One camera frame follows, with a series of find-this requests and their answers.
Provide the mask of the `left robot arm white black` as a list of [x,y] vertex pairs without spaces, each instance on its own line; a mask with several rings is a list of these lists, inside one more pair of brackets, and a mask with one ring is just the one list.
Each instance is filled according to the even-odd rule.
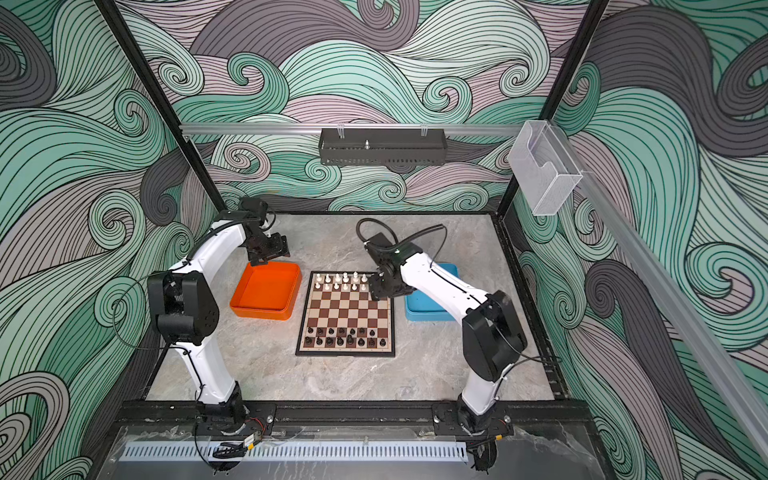
[[239,426],[246,422],[247,408],[218,346],[220,309],[209,282],[240,247],[252,266],[287,257],[287,238],[268,232],[267,221],[275,219],[263,199],[245,197],[237,209],[219,212],[182,260],[147,280],[153,326],[182,357],[195,381],[198,411],[210,421]]

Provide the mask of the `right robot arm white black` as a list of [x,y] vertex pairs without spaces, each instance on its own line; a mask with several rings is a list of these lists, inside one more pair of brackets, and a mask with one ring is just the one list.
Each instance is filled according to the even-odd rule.
[[469,432],[488,428],[498,391],[507,374],[523,357],[528,342],[511,297],[488,293],[441,267],[416,244],[422,236],[446,232],[432,225],[403,239],[384,222],[363,218],[355,227],[358,239],[376,264],[370,280],[375,299],[425,294],[461,326],[464,360],[470,372],[457,398],[457,417]]

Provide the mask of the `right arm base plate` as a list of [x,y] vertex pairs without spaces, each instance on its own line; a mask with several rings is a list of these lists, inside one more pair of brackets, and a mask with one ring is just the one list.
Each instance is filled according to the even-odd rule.
[[510,402],[496,402],[487,412],[477,415],[458,400],[433,403],[435,433],[470,438],[513,435],[510,406]]

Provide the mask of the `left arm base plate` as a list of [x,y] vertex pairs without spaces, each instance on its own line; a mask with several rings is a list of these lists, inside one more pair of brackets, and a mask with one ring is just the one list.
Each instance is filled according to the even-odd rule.
[[197,408],[198,429],[203,435],[240,438],[258,433],[262,436],[272,433],[276,416],[276,404],[271,402],[248,401],[244,413],[235,413],[234,408],[200,404]]

